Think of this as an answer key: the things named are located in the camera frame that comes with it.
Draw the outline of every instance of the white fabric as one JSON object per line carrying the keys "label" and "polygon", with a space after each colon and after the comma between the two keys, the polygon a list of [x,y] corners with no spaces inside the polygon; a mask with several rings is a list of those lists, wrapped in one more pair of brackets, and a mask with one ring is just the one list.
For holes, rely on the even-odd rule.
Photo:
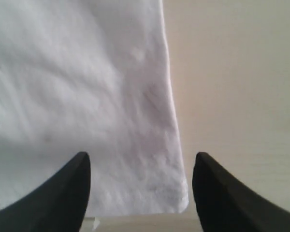
{"label": "white fabric", "polygon": [[78,151],[87,216],[188,204],[157,0],[0,0],[0,209]]}

